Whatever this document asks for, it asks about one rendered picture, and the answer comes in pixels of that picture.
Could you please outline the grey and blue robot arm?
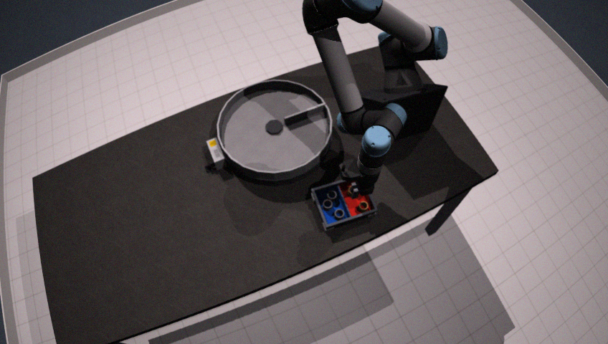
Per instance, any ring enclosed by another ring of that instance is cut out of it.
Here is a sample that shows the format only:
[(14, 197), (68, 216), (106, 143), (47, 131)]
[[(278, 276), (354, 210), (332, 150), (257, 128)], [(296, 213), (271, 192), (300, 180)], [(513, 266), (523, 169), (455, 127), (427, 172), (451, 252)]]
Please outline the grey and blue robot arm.
[(360, 162), (367, 168), (379, 168), (404, 127), (407, 114), (395, 103), (389, 103), (383, 110), (365, 110), (337, 30), (337, 19), (344, 17), (384, 31), (378, 40), (385, 70), (384, 92), (388, 94), (422, 89), (423, 82), (413, 61), (444, 59), (447, 36), (442, 27), (415, 21), (386, 1), (303, 0), (305, 28), (313, 36), (341, 111), (338, 129), (351, 135), (365, 133)]

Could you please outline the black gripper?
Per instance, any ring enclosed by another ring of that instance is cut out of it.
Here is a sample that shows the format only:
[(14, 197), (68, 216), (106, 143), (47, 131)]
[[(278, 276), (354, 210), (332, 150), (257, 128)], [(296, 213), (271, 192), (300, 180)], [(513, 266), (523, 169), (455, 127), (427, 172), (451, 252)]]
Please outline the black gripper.
[(360, 162), (359, 156), (356, 160), (354, 158), (346, 160), (339, 165), (342, 180), (355, 181), (351, 183), (351, 199), (357, 199), (359, 194), (365, 196), (373, 193), (374, 184), (378, 180), (381, 168), (382, 166), (368, 169)]

